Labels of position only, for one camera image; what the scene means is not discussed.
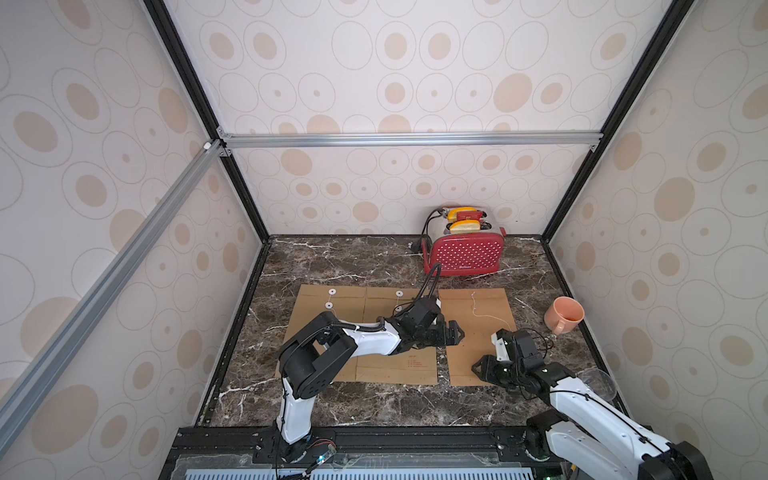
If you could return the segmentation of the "kraft file bag stack bottom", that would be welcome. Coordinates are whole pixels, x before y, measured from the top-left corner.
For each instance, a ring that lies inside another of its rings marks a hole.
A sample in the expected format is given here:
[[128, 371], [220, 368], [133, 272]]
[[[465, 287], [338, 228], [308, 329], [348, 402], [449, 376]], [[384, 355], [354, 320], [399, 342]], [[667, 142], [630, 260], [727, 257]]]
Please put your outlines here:
[[471, 367], [484, 355], [494, 355], [491, 335], [500, 329], [514, 331], [514, 317], [503, 288], [441, 289], [441, 310], [465, 332], [457, 346], [447, 348], [450, 383], [454, 387], [484, 386]]

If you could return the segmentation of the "kraft file bag stack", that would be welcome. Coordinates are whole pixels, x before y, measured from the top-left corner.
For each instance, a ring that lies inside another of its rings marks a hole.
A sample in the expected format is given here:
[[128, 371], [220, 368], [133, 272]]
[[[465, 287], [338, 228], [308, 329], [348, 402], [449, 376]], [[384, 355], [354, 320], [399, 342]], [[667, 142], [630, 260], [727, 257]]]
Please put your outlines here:
[[441, 310], [465, 332], [457, 346], [447, 348], [450, 383], [454, 387], [484, 386], [471, 367], [484, 355], [494, 355], [491, 335], [500, 329], [514, 331], [514, 317], [503, 288], [441, 289]]
[[[368, 287], [360, 323], [373, 323], [378, 317], [390, 317], [396, 307], [408, 303], [418, 289]], [[436, 385], [437, 355], [435, 348], [409, 350], [394, 356], [368, 355], [354, 363], [356, 382]]]

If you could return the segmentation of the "kraft file bag stack top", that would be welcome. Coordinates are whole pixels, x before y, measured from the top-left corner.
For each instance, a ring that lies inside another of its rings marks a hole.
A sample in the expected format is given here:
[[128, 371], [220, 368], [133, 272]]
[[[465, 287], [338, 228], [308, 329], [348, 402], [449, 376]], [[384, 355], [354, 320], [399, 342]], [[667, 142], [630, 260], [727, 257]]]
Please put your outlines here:
[[[418, 289], [368, 287], [360, 323], [373, 323], [378, 317], [390, 317], [396, 307], [408, 303]], [[436, 385], [437, 355], [435, 348], [409, 350], [394, 356], [368, 355], [354, 363], [356, 382]]]

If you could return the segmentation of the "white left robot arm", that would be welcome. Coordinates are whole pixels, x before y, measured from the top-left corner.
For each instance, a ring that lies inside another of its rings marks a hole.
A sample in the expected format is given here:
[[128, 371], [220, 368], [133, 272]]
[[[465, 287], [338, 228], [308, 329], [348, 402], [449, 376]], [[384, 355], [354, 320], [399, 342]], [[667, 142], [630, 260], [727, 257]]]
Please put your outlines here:
[[317, 315], [278, 353], [283, 398], [276, 426], [283, 442], [309, 438], [315, 398], [349, 360], [457, 346], [464, 338], [458, 322], [445, 319], [435, 296], [419, 297], [396, 315], [369, 324], [345, 322], [330, 311]]

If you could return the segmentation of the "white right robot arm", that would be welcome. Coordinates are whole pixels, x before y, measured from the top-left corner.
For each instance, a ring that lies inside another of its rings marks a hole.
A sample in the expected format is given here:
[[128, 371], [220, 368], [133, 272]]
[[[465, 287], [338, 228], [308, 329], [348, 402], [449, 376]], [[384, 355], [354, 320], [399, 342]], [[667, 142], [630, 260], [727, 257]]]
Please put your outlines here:
[[711, 479], [705, 456], [673, 443], [603, 400], [560, 363], [545, 361], [533, 337], [501, 329], [493, 355], [472, 366], [482, 381], [518, 389], [549, 409], [526, 422], [523, 444], [533, 460], [559, 457], [593, 479]]

